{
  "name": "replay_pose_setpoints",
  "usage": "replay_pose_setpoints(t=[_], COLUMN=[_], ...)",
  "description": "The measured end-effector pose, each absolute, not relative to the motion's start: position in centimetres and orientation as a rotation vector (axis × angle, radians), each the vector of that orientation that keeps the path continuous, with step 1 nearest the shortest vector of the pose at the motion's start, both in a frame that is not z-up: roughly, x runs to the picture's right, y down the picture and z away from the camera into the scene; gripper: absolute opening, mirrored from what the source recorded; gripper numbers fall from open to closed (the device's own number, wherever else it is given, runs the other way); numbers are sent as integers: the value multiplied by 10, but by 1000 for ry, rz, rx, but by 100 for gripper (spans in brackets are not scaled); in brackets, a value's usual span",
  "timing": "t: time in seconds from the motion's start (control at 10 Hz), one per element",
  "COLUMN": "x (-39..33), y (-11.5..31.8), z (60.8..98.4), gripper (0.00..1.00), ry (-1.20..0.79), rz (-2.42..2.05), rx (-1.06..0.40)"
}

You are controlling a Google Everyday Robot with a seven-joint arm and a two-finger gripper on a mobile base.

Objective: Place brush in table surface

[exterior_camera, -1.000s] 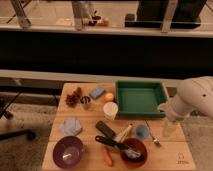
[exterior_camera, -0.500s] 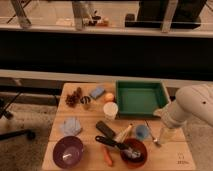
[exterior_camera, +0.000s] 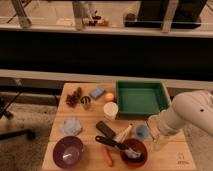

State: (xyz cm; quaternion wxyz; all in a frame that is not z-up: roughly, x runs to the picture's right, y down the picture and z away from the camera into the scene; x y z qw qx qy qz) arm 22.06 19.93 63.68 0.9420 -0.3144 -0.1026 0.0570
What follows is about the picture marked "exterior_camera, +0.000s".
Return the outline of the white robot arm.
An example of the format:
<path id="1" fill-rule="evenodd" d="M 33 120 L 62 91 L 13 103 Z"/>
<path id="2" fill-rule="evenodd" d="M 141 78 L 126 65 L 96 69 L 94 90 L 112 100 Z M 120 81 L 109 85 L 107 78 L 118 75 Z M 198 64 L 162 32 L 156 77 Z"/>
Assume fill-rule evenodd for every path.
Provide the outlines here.
<path id="1" fill-rule="evenodd" d="M 213 94 L 211 92 L 197 90 L 177 94 L 171 106 L 157 116 L 158 133 L 153 149 L 161 150 L 170 137 L 176 135 L 187 123 L 213 136 Z"/>

